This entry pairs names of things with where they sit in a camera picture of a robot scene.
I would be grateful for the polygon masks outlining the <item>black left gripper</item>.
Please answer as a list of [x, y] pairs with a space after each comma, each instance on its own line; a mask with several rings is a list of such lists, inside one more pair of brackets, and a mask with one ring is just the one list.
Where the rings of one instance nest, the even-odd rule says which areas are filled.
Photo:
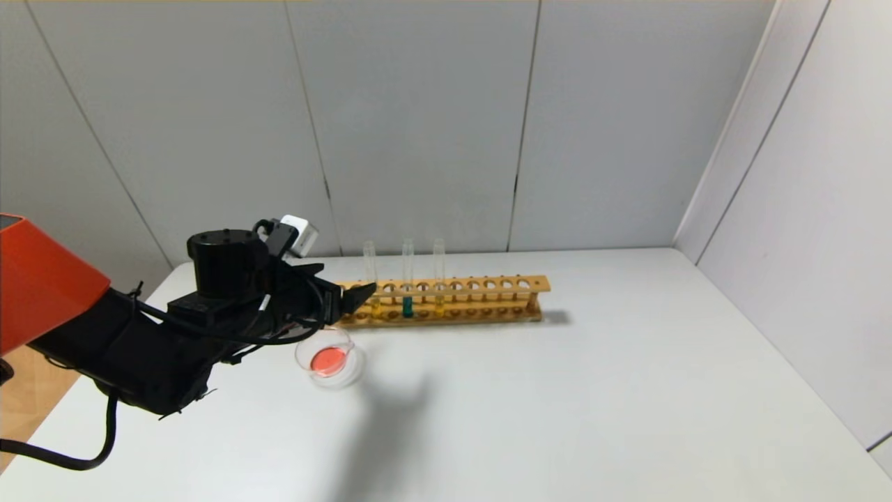
[[271, 273], [271, 296], [276, 309], [288, 319], [304, 319], [329, 325], [341, 314], [355, 314], [375, 296], [377, 284], [364, 283], [343, 289], [318, 276], [322, 263], [293, 266], [286, 261], [275, 264]]

